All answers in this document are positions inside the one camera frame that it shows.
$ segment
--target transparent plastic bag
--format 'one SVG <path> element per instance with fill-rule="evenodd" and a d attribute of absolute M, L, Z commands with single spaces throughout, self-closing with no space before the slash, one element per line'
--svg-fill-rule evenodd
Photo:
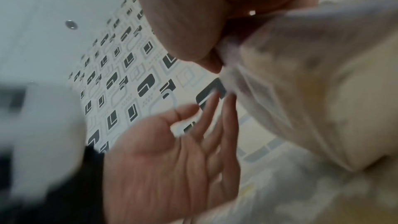
<path fill-rule="evenodd" d="M 398 151 L 398 3 L 233 21 L 220 79 L 264 127 L 347 170 Z"/>

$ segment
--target round ceiling fixture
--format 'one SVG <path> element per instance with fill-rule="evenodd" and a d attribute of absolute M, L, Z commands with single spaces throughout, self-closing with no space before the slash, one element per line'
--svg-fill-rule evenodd
<path fill-rule="evenodd" d="M 76 22 L 74 22 L 72 20 L 67 20 L 65 22 L 65 25 L 67 28 L 72 29 L 72 30 L 76 30 L 78 28 L 78 25 L 76 24 Z"/>

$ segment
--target hand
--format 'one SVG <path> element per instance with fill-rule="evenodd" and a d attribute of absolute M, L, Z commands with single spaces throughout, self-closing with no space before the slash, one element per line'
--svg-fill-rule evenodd
<path fill-rule="evenodd" d="M 318 0 L 140 0 L 152 29 L 176 58 L 195 61 L 218 73 L 222 63 L 213 48 L 232 17 L 249 11 L 267 13 L 279 9 L 315 6 Z"/>
<path fill-rule="evenodd" d="M 143 119 L 117 140 L 104 161 L 108 224 L 168 223 L 237 197 L 240 167 L 234 95 L 225 98 L 220 118 L 204 137 L 218 101 L 219 94 L 214 93 L 200 120 L 180 137 L 173 135 L 170 126 L 195 115 L 197 104 Z"/>

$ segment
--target ceiling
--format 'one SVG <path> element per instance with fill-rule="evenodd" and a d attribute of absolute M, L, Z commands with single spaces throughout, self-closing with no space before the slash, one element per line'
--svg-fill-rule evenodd
<path fill-rule="evenodd" d="M 121 2 L 0 0 L 0 80 L 63 83 Z"/>

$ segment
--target black sleeve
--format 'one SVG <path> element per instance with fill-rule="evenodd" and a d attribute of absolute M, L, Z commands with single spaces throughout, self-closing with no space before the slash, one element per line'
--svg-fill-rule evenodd
<path fill-rule="evenodd" d="M 0 223 L 104 224 L 102 174 L 104 154 L 86 147 L 80 170 L 32 207 L 15 205 L 0 213 Z"/>

